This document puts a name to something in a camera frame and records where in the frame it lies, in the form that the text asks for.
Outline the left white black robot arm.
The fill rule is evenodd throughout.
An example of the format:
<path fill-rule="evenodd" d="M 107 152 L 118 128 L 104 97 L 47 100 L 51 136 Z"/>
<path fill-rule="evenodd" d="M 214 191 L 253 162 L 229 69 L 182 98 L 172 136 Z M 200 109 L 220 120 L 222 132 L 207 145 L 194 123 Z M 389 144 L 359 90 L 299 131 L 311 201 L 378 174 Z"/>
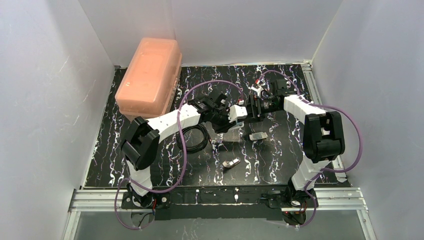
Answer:
<path fill-rule="evenodd" d="M 159 144 L 167 137 L 183 129 L 210 122 L 215 133 L 226 133 L 238 124 L 236 109 L 229 107 L 226 95 L 212 93 L 189 100 L 181 110 L 174 110 L 159 117 L 136 117 L 130 123 L 120 143 L 121 153 L 129 165 L 130 179 L 127 191 L 133 201 L 148 203 L 152 189 L 150 165 L 155 161 Z"/>

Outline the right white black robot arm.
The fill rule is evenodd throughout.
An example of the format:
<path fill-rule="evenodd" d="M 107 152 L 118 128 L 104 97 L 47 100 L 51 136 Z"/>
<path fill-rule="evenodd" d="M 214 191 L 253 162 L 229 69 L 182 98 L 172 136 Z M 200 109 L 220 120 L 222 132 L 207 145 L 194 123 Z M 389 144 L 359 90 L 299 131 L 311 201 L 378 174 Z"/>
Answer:
<path fill-rule="evenodd" d="M 297 88 L 288 89 L 282 79 L 272 80 L 268 90 L 256 81 L 250 90 L 247 109 L 253 122 L 262 121 L 268 113 L 285 111 L 303 124 L 303 160 L 281 196 L 287 205 L 302 205 L 313 197 L 319 175 L 345 151 L 342 117 L 314 106 Z"/>

